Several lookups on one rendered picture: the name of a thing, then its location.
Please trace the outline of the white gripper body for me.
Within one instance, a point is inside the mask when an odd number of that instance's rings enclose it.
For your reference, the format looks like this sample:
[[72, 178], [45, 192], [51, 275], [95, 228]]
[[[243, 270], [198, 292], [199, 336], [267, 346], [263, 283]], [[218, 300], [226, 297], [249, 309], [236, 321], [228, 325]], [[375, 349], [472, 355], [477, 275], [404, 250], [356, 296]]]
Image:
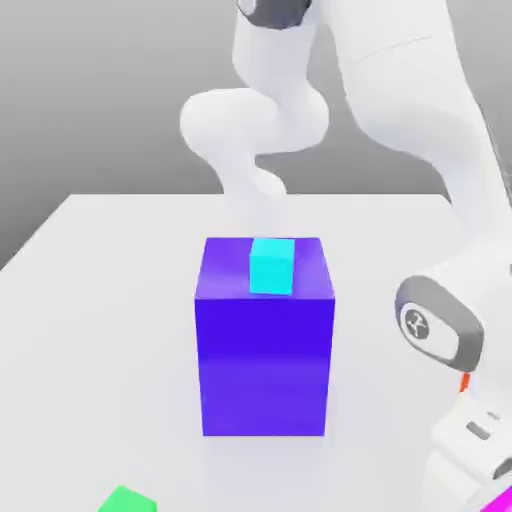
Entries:
[[499, 491], [512, 485], [512, 470], [497, 480], [481, 483], [434, 451], [425, 464], [421, 512], [480, 512]]

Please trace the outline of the small cyan cube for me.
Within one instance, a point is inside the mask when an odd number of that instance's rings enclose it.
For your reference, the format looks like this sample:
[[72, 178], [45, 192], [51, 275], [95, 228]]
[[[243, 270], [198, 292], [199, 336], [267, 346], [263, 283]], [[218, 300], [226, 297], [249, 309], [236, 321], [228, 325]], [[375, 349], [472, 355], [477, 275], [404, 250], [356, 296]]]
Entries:
[[249, 289], [254, 294], [291, 295], [295, 241], [254, 238], [249, 256]]

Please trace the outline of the large purple box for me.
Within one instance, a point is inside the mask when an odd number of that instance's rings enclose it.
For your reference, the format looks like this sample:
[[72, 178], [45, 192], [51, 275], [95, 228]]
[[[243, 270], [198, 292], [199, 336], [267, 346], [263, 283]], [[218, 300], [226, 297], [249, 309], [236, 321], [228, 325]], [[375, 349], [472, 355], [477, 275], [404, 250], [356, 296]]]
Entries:
[[251, 246], [205, 241], [194, 297], [203, 433], [321, 436], [335, 316], [322, 243], [296, 239], [289, 296], [250, 292]]

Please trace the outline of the small green cube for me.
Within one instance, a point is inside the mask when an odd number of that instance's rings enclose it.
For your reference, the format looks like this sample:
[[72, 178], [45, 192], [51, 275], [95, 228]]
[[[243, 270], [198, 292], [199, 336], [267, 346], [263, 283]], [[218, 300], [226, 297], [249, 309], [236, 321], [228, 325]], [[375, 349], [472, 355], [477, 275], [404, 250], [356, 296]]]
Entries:
[[158, 512], [157, 503], [125, 486], [117, 486], [97, 512]]

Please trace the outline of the small magenta cube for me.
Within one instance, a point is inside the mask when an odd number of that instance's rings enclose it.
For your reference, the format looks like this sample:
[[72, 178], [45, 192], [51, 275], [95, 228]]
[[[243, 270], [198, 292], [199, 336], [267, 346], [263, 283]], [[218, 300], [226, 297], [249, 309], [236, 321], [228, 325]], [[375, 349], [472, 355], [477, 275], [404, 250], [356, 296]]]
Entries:
[[512, 485], [499, 491], [480, 512], [512, 512]]

